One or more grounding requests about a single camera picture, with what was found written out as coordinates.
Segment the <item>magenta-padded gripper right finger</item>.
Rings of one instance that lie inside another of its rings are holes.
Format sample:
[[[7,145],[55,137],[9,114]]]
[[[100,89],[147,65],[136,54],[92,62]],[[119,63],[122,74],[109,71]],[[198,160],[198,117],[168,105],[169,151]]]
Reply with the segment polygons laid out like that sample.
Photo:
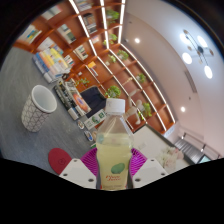
[[[133,188],[146,186],[168,175],[155,158],[147,158],[139,150],[131,150],[129,174]]]

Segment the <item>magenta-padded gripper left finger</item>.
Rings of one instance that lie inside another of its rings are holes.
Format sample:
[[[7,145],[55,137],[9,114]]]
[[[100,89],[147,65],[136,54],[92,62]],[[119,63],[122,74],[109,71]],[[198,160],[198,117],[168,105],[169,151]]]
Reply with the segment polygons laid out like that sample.
[[[81,187],[95,189],[98,176],[96,152],[97,149],[93,148],[80,159],[73,158],[62,171],[60,177]]]

